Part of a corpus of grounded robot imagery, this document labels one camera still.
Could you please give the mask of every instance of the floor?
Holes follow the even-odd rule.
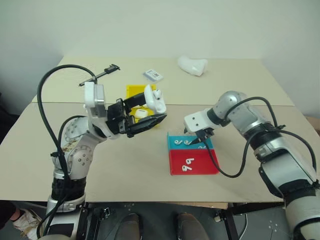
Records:
[[[32,208],[40,216],[45,209],[26,206],[15,202],[21,208]],[[205,207],[184,206],[168,203],[101,203],[100,207],[109,207],[111,215],[100,224],[98,240],[113,240],[120,221],[128,213],[142,216],[145,240],[175,240],[174,216],[178,213],[191,213],[203,225],[211,240],[228,240],[224,222],[215,222],[217,210]],[[247,214],[248,225],[242,240],[289,240],[289,230],[282,208],[272,208]],[[245,225],[245,216],[234,217],[238,233]],[[8,223],[0,230],[0,240],[20,240],[20,233]]]

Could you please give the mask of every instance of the black metal frame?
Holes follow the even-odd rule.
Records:
[[[235,225],[234,215],[246,214],[255,211],[284,206],[284,202],[252,202],[246,204],[234,203],[234,206],[219,211],[219,216],[224,221],[225,230],[229,240],[239,240]]]

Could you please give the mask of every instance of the red tray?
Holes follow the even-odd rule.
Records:
[[[211,152],[219,166],[215,150],[211,149]],[[186,159],[194,160],[187,164]],[[169,151],[169,161],[171,175],[213,175],[219,172],[207,149],[172,149]],[[192,168],[192,170],[183,171],[183,166]]]

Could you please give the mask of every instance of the white wall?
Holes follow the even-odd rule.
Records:
[[[319,12],[318,0],[3,0],[0,92],[20,112],[67,54],[255,58],[320,117]]]

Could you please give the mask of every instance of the yellow box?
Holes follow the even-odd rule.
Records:
[[[143,93],[145,91],[145,87],[147,85],[127,85],[126,86],[126,98],[130,98],[134,95],[137,95],[137,94],[140,94],[140,93]],[[157,87],[155,84],[152,84],[151,85],[151,88],[152,90],[156,90]],[[154,111],[152,111],[151,109],[147,108],[147,107],[138,107],[138,108],[132,108],[131,109],[131,112],[130,112],[130,115],[135,115],[137,109],[143,109],[143,110],[147,110],[148,112],[148,116],[150,115],[153,115],[154,114]]]

